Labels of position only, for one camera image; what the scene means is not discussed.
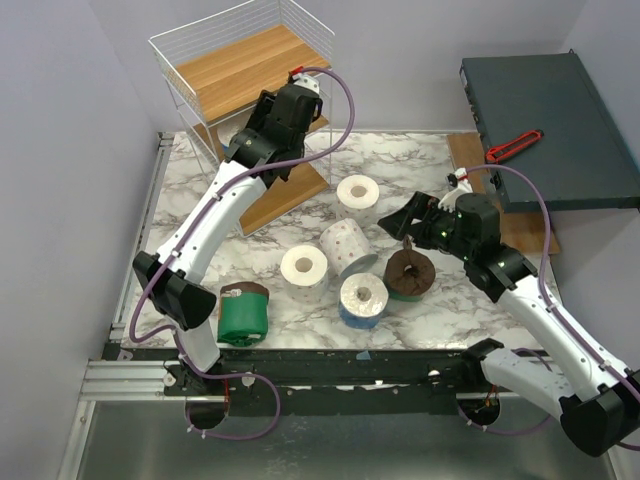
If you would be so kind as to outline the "blue cartoon-face paper roll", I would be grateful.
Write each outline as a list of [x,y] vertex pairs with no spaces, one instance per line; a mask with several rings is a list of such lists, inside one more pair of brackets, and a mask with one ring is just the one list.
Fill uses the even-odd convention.
[[223,157],[227,156],[233,137],[245,128],[243,123],[224,123],[217,128],[217,135],[222,146]]

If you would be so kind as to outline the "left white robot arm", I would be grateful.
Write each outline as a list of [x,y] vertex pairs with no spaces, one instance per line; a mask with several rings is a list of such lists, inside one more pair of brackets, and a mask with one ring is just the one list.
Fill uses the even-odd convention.
[[201,395],[214,393],[222,380],[210,322],[217,297],[201,285],[206,270],[244,213],[277,180],[288,180],[322,105],[318,81],[306,74],[276,93],[262,92],[195,209],[155,253],[140,251],[133,260],[141,298],[167,319],[192,364],[187,382]]

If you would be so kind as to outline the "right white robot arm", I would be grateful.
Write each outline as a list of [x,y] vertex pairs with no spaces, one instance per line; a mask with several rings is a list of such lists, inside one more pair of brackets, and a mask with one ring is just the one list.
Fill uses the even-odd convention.
[[509,311],[551,356],[553,373],[495,340],[465,351],[460,367],[469,390],[505,387],[557,419],[583,453],[598,457],[639,428],[639,373],[589,335],[550,294],[539,271],[501,240],[500,214],[484,194],[459,196],[454,207],[417,192],[378,221],[396,240],[439,250],[463,263],[470,282]]

